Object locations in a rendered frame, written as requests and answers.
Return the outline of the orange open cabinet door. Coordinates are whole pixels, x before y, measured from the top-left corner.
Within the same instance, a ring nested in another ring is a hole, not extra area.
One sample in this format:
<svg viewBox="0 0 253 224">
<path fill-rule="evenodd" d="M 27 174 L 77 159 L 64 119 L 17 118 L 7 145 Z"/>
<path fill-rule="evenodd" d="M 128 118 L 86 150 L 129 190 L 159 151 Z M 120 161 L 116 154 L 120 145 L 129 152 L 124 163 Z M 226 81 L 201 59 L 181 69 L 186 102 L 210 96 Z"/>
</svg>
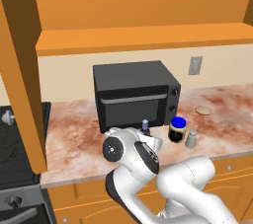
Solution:
<svg viewBox="0 0 253 224">
<path fill-rule="evenodd" d="M 47 170 L 36 43 L 42 27 L 36 0 L 0 0 L 0 75 L 32 170 Z"/>
</svg>

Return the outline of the orange wall cabinet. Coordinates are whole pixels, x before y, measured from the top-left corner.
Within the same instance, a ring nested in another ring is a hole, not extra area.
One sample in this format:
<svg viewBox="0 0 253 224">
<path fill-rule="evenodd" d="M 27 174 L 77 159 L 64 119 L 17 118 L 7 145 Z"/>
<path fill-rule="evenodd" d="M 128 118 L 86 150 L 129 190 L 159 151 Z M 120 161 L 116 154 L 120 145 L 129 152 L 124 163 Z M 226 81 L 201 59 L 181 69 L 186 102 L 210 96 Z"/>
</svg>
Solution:
<svg viewBox="0 0 253 224">
<path fill-rule="evenodd" d="M 36 0 L 40 56 L 253 43 L 253 0 Z"/>
</svg>

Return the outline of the small bottle with blue cap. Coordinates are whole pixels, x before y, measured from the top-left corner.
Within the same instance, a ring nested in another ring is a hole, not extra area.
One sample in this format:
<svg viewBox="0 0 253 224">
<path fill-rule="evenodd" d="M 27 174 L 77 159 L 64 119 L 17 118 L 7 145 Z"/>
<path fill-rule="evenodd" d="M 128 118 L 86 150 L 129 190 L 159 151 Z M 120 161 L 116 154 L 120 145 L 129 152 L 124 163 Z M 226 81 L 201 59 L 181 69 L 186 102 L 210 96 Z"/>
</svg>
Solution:
<svg viewBox="0 0 253 224">
<path fill-rule="evenodd" d="M 150 130 L 149 130 L 149 126 L 148 126 L 148 120 L 144 119 L 142 121 L 142 127 L 140 130 L 144 135 L 149 135 L 150 134 Z"/>
</svg>

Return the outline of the dark stove front knob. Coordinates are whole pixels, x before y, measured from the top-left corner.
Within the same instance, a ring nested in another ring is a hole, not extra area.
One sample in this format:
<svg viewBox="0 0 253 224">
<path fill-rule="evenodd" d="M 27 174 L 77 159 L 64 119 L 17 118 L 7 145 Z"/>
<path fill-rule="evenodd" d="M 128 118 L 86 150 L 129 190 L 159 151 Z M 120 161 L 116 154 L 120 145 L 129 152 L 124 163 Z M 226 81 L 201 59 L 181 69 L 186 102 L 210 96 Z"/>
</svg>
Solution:
<svg viewBox="0 0 253 224">
<path fill-rule="evenodd" d="M 10 196 L 8 198 L 8 204 L 13 208 L 18 208 L 22 203 L 22 199 L 19 196 Z"/>
</svg>

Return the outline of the orange drawer front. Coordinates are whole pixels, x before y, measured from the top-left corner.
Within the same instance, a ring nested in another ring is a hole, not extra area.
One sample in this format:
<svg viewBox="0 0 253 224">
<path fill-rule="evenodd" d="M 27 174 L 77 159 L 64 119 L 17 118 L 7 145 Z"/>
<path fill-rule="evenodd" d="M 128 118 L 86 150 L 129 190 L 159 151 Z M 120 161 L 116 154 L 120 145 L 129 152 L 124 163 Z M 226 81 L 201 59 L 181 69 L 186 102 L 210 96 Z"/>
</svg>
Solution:
<svg viewBox="0 0 253 224">
<path fill-rule="evenodd" d="M 253 173 L 253 155 L 217 160 L 213 164 L 216 180 Z M 231 170 L 228 171 L 226 166 L 231 166 Z"/>
</svg>

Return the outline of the dark jar with blue lid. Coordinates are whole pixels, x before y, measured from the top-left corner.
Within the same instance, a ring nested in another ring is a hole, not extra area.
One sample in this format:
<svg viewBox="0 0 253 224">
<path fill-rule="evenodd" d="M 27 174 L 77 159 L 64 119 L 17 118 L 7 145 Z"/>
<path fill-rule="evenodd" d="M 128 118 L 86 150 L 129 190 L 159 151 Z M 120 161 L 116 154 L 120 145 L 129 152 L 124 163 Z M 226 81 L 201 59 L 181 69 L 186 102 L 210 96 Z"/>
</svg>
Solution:
<svg viewBox="0 0 253 224">
<path fill-rule="evenodd" d="M 185 138 L 186 127 L 187 122 L 183 117 L 173 117 L 169 125 L 169 139 L 174 143 L 182 142 Z"/>
</svg>

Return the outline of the grey wall outlet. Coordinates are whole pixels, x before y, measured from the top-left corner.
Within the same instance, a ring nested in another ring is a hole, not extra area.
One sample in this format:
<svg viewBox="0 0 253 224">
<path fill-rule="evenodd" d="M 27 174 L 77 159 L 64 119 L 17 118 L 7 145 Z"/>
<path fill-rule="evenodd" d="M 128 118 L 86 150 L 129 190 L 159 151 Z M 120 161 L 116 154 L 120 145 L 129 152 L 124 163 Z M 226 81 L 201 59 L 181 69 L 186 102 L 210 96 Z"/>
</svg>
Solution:
<svg viewBox="0 0 253 224">
<path fill-rule="evenodd" d="M 189 75 L 199 75 L 203 58 L 201 56 L 192 57 L 190 60 Z"/>
</svg>

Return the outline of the black stove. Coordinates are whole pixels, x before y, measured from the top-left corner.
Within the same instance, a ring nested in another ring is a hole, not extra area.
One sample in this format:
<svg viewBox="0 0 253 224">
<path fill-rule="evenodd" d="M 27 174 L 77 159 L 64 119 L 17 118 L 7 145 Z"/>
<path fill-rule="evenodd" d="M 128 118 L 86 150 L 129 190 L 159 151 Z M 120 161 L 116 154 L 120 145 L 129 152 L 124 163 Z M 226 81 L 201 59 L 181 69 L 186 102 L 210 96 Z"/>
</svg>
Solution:
<svg viewBox="0 0 253 224">
<path fill-rule="evenodd" d="M 0 221 L 35 208 L 38 214 L 21 224 L 56 224 L 47 190 L 41 188 L 41 175 L 31 168 L 17 123 L 8 125 L 1 119 L 11 110 L 0 107 Z M 10 196 L 22 199 L 18 208 L 8 204 Z"/>
</svg>

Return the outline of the grey shaker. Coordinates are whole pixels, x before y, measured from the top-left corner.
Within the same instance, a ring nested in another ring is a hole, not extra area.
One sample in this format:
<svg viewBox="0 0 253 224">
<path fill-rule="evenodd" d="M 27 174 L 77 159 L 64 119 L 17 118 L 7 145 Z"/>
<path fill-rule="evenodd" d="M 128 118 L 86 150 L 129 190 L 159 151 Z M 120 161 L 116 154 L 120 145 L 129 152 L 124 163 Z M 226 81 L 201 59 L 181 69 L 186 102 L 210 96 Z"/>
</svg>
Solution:
<svg viewBox="0 0 253 224">
<path fill-rule="evenodd" d="M 196 141 L 197 141 L 197 131 L 195 129 L 191 129 L 187 136 L 185 145 L 188 148 L 193 149 L 196 146 Z"/>
</svg>

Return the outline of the orange base cabinet door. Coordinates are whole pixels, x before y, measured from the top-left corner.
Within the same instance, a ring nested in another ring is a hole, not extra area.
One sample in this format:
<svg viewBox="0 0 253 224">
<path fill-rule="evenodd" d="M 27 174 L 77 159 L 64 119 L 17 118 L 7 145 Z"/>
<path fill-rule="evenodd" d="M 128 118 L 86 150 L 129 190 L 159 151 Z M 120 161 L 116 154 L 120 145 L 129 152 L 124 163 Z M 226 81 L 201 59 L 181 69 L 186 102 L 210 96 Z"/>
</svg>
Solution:
<svg viewBox="0 0 253 224">
<path fill-rule="evenodd" d="M 109 198 L 104 180 L 53 187 L 48 193 L 57 224 L 136 224 Z"/>
<path fill-rule="evenodd" d="M 218 195 L 238 221 L 253 219 L 253 174 L 211 181 L 205 192 Z"/>
</svg>

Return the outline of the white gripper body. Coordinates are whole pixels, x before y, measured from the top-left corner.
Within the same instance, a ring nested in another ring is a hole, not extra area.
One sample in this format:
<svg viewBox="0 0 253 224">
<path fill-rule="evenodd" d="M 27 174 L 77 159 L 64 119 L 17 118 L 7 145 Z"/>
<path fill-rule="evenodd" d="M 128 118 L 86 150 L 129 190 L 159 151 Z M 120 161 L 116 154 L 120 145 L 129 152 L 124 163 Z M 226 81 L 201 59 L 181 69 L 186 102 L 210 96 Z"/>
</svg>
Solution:
<svg viewBox="0 0 253 224">
<path fill-rule="evenodd" d="M 161 138 L 148 136 L 146 143 L 154 152 L 158 152 L 162 147 L 163 140 Z"/>
</svg>

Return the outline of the black toaster oven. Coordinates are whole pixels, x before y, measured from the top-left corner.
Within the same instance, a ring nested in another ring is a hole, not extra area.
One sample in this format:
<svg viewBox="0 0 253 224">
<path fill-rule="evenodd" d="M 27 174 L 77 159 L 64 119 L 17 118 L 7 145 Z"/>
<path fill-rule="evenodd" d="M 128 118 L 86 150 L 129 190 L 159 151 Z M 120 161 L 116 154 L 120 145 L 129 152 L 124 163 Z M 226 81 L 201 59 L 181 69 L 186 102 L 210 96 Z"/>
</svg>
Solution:
<svg viewBox="0 0 253 224">
<path fill-rule="evenodd" d="M 150 127 L 168 125 L 177 113 L 181 85 L 160 60 L 94 65 L 93 80 L 102 133 L 111 127 L 141 128 L 144 119 Z M 160 94 L 167 98 L 113 105 L 100 100 Z"/>
</svg>

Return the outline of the grey round stove knob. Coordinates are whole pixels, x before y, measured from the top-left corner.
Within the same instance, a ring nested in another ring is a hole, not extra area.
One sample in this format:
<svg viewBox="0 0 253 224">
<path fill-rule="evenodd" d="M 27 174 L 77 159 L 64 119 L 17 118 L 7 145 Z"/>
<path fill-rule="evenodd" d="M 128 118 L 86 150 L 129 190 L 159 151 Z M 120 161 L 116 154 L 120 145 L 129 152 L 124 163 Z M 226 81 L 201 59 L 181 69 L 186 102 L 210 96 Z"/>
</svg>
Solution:
<svg viewBox="0 0 253 224">
<path fill-rule="evenodd" d="M 15 116 L 12 114 L 11 111 L 6 111 L 2 117 L 1 117 L 2 121 L 8 125 L 13 125 L 14 124 L 14 120 L 15 120 Z"/>
</svg>

